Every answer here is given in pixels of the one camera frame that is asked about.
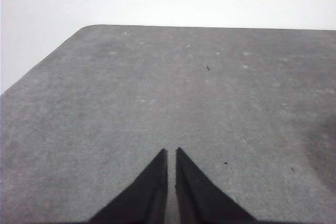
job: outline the white wall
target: white wall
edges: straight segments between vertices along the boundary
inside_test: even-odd
[[[2,0],[2,93],[91,24],[336,29],[336,0]]]

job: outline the gray carpet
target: gray carpet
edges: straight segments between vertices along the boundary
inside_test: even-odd
[[[178,146],[258,219],[336,222],[336,31],[84,27],[1,107],[3,224],[87,220],[161,148],[178,223]]]

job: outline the white background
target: white background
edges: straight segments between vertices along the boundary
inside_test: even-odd
[[[1,0],[1,92],[92,24],[336,29],[336,0]]]

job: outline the gray mat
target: gray mat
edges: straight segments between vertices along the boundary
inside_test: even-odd
[[[178,146],[258,219],[336,222],[336,31],[84,27],[1,106],[3,224],[87,220],[161,148],[178,223]]]

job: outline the black pointed object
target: black pointed object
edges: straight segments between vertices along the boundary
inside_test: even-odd
[[[181,148],[176,150],[176,194],[181,224],[256,220],[218,189]]]
[[[162,149],[135,181],[89,223],[161,224],[167,201],[167,151]]]

